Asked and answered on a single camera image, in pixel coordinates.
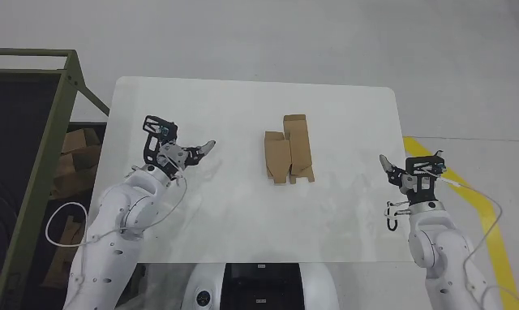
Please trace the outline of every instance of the yellow floor marking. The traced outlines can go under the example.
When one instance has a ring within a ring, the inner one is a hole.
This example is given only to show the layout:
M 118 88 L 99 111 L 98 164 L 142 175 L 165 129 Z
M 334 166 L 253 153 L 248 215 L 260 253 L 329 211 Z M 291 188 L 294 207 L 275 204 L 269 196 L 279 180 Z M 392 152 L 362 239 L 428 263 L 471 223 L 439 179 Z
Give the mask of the yellow floor marking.
M 413 157 L 431 155 L 431 152 L 424 148 L 416 139 L 411 137 L 404 137 L 404 146 L 405 150 Z M 462 177 L 449 168 L 447 169 L 447 172 L 443 174 L 443 177 L 470 187 Z M 485 196 L 471 191 L 470 189 L 456 187 L 450 184 L 449 186 L 478 211 L 483 232 L 487 232 L 495 221 L 495 212 L 492 202 Z M 517 293 L 516 283 L 513 280 L 512 268 L 508 262 L 508 255 L 506 253 L 503 238 L 501 237 L 499 225 L 496 225 L 488 235 L 487 247 L 492 267 L 494 268 L 497 284 Z M 503 303 L 503 310 L 517 309 L 517 301 L 511 295 L 505 291 L 501 291 L 500 295 Z

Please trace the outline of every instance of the white cable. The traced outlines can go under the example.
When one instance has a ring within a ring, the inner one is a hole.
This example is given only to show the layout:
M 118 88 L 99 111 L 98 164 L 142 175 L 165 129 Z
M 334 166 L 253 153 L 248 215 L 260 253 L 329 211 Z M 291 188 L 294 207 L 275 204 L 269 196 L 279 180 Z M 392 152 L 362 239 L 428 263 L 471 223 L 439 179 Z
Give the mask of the white cable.
M 49 237 L 49 226 L 50 226 L 50 223 L 52 222 L 52 219 L 54 218 L 54 216 L 56 214 L 58 214 L 59 210 L 60 209 L 63 209 L 65 206 L 67 205 L 77 205 L 79 206 L 83 212 L 84 212 L 84 217 L 85 217 L 85 227 L 84 227 L 84 234 L 83 234 L 83 242 L 82 243 L 77 243 L 77 244 L 61 244 L 61 243 L 56 243 L 55 241 L 53 241 L 50 237 Z M 54 213 L 50 216 L 50 219 L 49 221 L 47 222 L 47 226 L 45 227 L 45 237 L 47 238 L 47 241 L 49 241 L 51 244 L 53 244 L 54 246 L 58 246 L 58 247 L 79 247 L 79 246 L 83 246 L 84 244 L 87 244 L 86 242 L 86 237 L 87 237 L 87 226 L 86 226 L 86 223 L 88 223 L 88 212 L 86 210 L 86 208 L 84 206 L 82 206 L 80 203 L 77 203 L 77 202 L 68 202 L 68 203 L 65 203 L 64 205 L 60 206 L 57 210 L 54 211 Z
M 120 226 L 119 228 L 113 229 L 111 231 L 108 231 L 108 232 L 104 233 L 103 235 L 94 235 L 92 240 L 89 240 L 89 241 L 86 240 L 87 231 L 86 231 L 86 228 L 85 228 L 84 241 L 82 243 L 77 243 L 77 244 L 60 244 L 60 243 L 56 243 L 55 241 L 53 241 L 49 237 L 49 225 L 52 222 L 52 219 L 54 218 L 56 213 L 58 213 L 58 211 L 60 209 L 62 209 L 63 207 L 65 207 L 67 205 L 78 205 L 78 206 L 80 206 L 83 209 L 83 211 L 85 212 L 85 217 L 86 217 L 85 223 L 88 223 L 88 214 L 87 214 L 86 208 L 84 206 L 82 206 L 80 203 L 69 202 L 69 203 L 65 203 L 64 205 L 60 206 L 54 212 L 54 214 L 50 217 L 49 221 L 47 222 L 47 227 L 45 228 L 45 237 L 47 238 L 47 241 L 49 241 L 54 246 L 58 246 L 58 247 L 79 247 L 79 246 L 84 246 L 84 245 L 89 244 L 89 243 L 96 243 L 97 241 L 101 240 L 101 238 L 104 238 L 105 236 L 111 234 L 112 232 L 116 232 L 116 231 L 120 231 L 120 230 L 128 230 L 128 229 L 130 229 L 130 230 L 146 230 L 146 229 L 151 228 L 152 226 L 156 226 L 157 224 L 163 222 L 180 205 L 180 203 L 184 199 L 184 196 L 186 195 L 186 192 L 187 192 L 187 179 L 185 177 L 182 177 L 182 178 L 184 179 L 185 185 L 184 185 L 184 193 L 182 194 L 182 197 L 180 198 L 180 200 L 177 202 L 177 204 L 162 219 L 160 219 L 157 222 L 152 223 L 149 226 L 132 226 L 132 227 Z
M 469 189 L 469 190 L 471 190 L 473 192 L 477 192 L 478 194 L 481 194 L 481 195 L 485 196 L 488 200 L 490 200 L 492 203 L 494 203 L 495 206 L 497 206 L 497 209 L 499 210 L 499 213 L 498 213 L 497 217 L 495 218 L 495 221 L 492 223 L 492 225 L 488 229 L 487 233 L 485 233 L 485 235 L 481 238 L 481 240 L 479 240 L 479 243 L 476 246 L 476 248 L 474 248 L 474 250 L 463 261 L 463 272 L 464 272 L 464 275 L 465 275 L 465 288 L 470 293 L 470 295 L 472 295 L 472 299 L 474 299 L 476 304 L 482 310 L 484 310 L 485 296 L 487 295 L 487 292 L 490 289 L 494 289 L 494 288 L 498 288 L 498 289 L 500 289 L 502 291 L 505 291 L 505 292 L 509 293 L 512 297 L 514 297 L 517 301 L 519 301 L 519 297 L 515 293 L 510 291 L 509 289 L 507 289 L 505 287 L 502 287 L 502 286 L 499 286 L 499 285 L 492 285 L 492 286 L 487 286 L 485 288 L 485 290 L 483 291 L 483 293 L 481 295 L 481 303 L 479 303 L 476 300 L 476 298 L 474 297 L 474 294 L 471 292 L 471 289 L 473 288 L 472 287 L 473 284 L 469 282 L 469 276 L 468 276 L 467 268 L 466 268 L 466 265 L 467 265 L 467 262 L 469 261 L 469 259 L 472 257 L 473 254 L 476 253 L 477 250 L 480 249 L 480 247 L 483 245 L 483 243 L 487 240 L 488 235 L 492 232 L 494 227 L 497 225 L 497 222 L 501 219 L 501 216 L 503 215 L 503 208 L 501 207 L 501 205 L 496 200 L 494 200 L 493 198 L 489 197 L 489 195 L 487 195 L 487 194 L 485 194 L 485 193 L 483 193 L 483 192 L 481 192 L 481 191 L 479 191 L 479 190 L 477 190 L 475 188 L 463 185 L 462 183 L 458 183 L 458 182 L 455 182 L 455 181 L 450 180 L 450 179 L 444 179 L 444 178 L 440 177 L 439 175 L 432 174 L 431 172 L 429 172 L 429 171 L 427 171 L 425 169 L 422 169 L 422 170 L 425 171 L 426 173 L 430 174 L 431 176 L 434 176 L 434 177 L 438 178 L 439 180 L 441 180 L 443 182 L 450 183 L 450 184 L 452 184 L 452 185 L 454 185 L 456 187 L 463 187 L 463 188 Z
M 50 226 L 50 223 L 52 222 L 52 219 L 54 218 L 54 216 L 56 214 L 58 214 L 59 210 L 60 209 L 63 209 L 65 206 L 67 205 L 77 205 L 79 206 L 83 212 L 84 212 L 84 217 L 85 217 L 85 220 L 84 220 L 84 233 L 83 233 L 83 242 L 82 243 L 78 243 L 78 244 L 61 244 L 61 243 L 56 243 L 54 242 L 50 237 L 49 237 L 49 226 Z M 58 246 L 58 247 L 78 247 L 78 246 L 82 246 L 84 244 L 87 244 L 87 223 L 88 223 L 88 212 L 86 210 L 86 208 L 84 206 L 82 206 L 80 203 L 77 203 L 77 202 L 68 202 L 68 203 L 65 203 L 64 205 L 60 206 L 56 211 L 54 211 L 54 213 L 50 216 L 50 219 L 47 221 L 47 226 L 45 227 L 45 237 L 47 238 L 47 241 L 49 241 L 51 244 L 53 244 L 54 246 Z M 83 277 L 83 273 L 84 273 L 84 248 L 82 248 L 81 250 L 81 267 L 80 267 L 80 272 L 79 272 L 79 278 Z M 76 293 L 74 294 L 74 296 L 71 298 L 71 300 L 65 304 L 65 306 L 63 306 L 63 310 L 66 310 L 68 308 L 68 306 L 72 303 L 72 301 L 74 301 L 75 297 L 78 295 L 78 292 L 79 290 L 81 289 L 81 286 L 83 285 L 83 280 L 79 281 L 79 286 L 78 286 L 78 290 L 76 291 Z

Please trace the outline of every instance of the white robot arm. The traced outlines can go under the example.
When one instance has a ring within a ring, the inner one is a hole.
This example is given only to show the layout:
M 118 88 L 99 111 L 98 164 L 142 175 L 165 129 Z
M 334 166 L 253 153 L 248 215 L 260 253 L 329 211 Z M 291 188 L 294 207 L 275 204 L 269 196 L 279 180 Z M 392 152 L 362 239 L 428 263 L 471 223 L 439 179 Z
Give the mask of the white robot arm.
M 146 165 L 135 168 L 123 183 L 102 194 L 99 214 L 85 231 L 85 242 L 72 262 L 64 308 L 115 308 L 137 265 L 144 230 L 158 223 L 153 221 L 165 189 L 179 172 L 197 165 L 216 143 L 180 147 L 176 145 L 177 126 L 154 116 L 146 118 L 144 130 L 148 132 Z
M 444 205 L 435 198 L 435 181 L 445 171 L 441 151 L 434 156 L 409 157 L 405 170 L 380 155 L 380 162 L 391 184 L 407 195 L 408 202 L 388 202 L 389 218 L 410 216 L 409 247 L 414 262 L 427 269 L 425 287 L 434 310 L 495 310 L 491 295 L 482 304 L 487 281 L 469 258 L 472 243 L 456 228 Z M 409 208 L 392 213 L 391 206 L 409 203 Z

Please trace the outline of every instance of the cardboard box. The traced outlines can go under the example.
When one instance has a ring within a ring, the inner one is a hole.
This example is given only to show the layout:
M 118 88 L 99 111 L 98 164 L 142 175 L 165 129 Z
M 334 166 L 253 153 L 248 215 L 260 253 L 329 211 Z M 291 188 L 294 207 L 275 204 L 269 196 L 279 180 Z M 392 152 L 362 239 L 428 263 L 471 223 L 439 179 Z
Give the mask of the cardboard box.
M 309 182 L 314 182 L 306 115 L 286 115 L 283 128 L 285 134 L 265 132 L 267 176 L 273 178 L 274 183 L 286 183 L 288 173 L 290 183 L 295 183 L 297 177 L 307 177 Z
M 292 157 L 290 183 L 295 183 L 297 177 L 307 177 L 309 182 L 314 182 L 307 116 L 304 114 L 285 115 L 283 128 L 285 138 L 290 142 L 290 155 Z
M 65 199 L 93 187 L 101 155 L 99 142 L 91 128 L 66 134 L 50 191 L 51 199 Z
M 58 160 L 58 167 L 56 167 L 54 177 L 74 174 L 76 171 L 92 168 L 99 163 L 100 156 L 100 145 L 93 145 L 64 154 Z
M 94 166 L 90 169 L 54 178 L 50 191 L 51 199 L 66 199 L 94 187 L 96 173 L 97 166 Z
M 285 140 L 281 132 L 265 132 L 265 160 L 267 176 L 274 183 L 286 183 L 286 175 L 290 169 L 290 142 Z
M 68 132 L 63 141 L 62 153 L 69 153 L 91 145 L 99 145 L 100 141 L 92 128 L 82 128 Z

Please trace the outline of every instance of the gray floor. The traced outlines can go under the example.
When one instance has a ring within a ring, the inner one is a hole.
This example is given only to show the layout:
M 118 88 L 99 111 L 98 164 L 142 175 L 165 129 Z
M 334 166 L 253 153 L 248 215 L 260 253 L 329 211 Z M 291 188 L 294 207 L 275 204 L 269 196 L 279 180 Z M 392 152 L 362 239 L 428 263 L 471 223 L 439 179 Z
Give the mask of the gray floor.
M 503 203 L 519 284 L 519 0 L 0 0 L 0 30 L 0 46 L 77 49 L 108 104 L 123 75 L 390 87 L 403 134 Z M 82 100 L 73 118 L 103 119 Z M 474 209 L 440 196 L 478 241 Z M 486 250 L 476 262 L 493 281 Z M 344 309 L 429 307 L 414 264 L 333 266 Z

